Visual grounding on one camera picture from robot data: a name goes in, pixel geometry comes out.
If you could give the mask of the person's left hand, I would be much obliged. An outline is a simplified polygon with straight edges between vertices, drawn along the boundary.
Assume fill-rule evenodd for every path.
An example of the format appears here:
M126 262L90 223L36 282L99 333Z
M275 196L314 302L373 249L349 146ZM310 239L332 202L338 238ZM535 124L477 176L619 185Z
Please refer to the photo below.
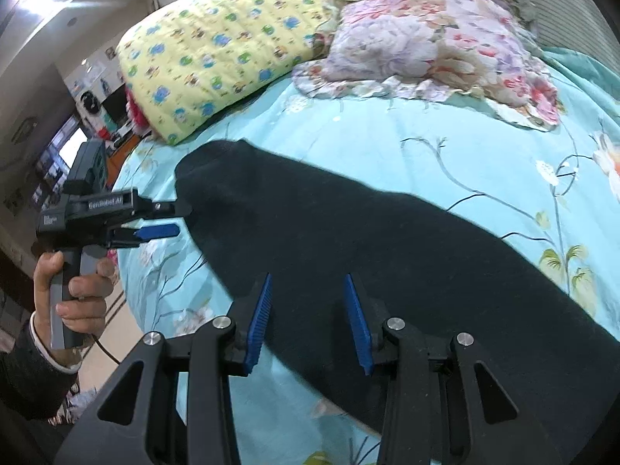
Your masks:
M81 362L81 353L76 348L52 350L50 348L50 318L53 311L61 318L68 329L87 336L100 337L105 326L106 302L114 285L111 277L115 275L115 265L107 257L96 264L96 272L74 277L68 283L71 300L50 304L50 284L53 276L59 273L64 264L61 252L43 253L34 269L34 332L48 352L59 365L71 367Z

